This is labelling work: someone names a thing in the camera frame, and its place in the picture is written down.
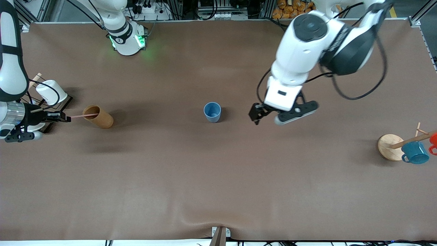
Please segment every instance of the wooden round base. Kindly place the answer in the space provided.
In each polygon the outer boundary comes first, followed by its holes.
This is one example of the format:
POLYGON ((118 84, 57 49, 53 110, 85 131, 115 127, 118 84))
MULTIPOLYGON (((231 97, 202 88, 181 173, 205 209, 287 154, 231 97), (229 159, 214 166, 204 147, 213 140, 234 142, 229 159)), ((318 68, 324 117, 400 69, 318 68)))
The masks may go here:
POLYGON ((378 150, 381 156, 385 159, 398 162, 402 160, 402 152, 401 148, 390 149, 389 146, 392 144, 397 144, 404 141, 401 137, 396 136, 394 134, 386 134, 381 136, 378 139, 378 150))

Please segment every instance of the red mug handle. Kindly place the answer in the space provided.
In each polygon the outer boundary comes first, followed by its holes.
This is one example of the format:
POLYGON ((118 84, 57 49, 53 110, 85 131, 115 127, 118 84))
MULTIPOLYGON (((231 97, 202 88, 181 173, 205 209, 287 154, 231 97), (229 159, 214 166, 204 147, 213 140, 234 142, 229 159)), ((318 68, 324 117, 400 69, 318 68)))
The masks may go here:
POLYGON ((437 148, 436 146, 432 145, 428 150, 431 153, 431 155, 437 155, 437 153, 433 152, 433 149, 437 148))

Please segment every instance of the small blue cup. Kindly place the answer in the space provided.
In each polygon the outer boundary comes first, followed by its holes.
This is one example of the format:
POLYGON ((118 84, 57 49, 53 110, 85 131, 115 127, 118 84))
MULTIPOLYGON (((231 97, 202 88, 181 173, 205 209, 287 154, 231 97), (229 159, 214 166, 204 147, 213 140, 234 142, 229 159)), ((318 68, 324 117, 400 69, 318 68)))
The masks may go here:
POLYGON ((405 153, 402 160, 406 163, 423 164, 430 159, 425 146, 418 141, 404 144, 402 151, 405 153))
POLYGON ((203 108, 203 113, 205 113, 206 119, 208 119, 209 122, 216 123, 220 119, 222 108, 216 102, 209 102, 203 108))

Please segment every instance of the brown cylindrical cup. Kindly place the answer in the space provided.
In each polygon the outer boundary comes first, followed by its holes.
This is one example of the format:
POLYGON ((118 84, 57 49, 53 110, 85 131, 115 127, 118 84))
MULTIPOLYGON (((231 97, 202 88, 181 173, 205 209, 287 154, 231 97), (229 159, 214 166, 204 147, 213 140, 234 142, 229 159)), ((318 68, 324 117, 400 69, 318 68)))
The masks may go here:
POLYGON ((108 114, 101 107, 99 107, 95 104, 92 104, 92 105, 89 105, 88 107, 86 107, 83 110, 82 114, 83 115, 98 114, 96 116, 88 116, 88 117, 84 117, 84 118, 86 120, 88 120, 89 122, 96 124, 98 127, 102 128, 102 129, 108 129, 114 123, 114 118, 112 118, 112 116, 110 114, 108 114))

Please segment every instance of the pink stick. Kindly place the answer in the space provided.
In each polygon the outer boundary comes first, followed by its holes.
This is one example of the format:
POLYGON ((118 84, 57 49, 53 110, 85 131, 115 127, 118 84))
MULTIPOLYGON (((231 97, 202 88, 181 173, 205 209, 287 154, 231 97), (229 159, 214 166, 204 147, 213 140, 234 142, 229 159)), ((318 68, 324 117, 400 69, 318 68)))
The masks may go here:
POLYGON ((89 117, 89 116, 94 116, 94 115, 98 115, 98 114, 76 115, 76 116, 70 116, 70 118, 73 119, 73 118, 89 117))

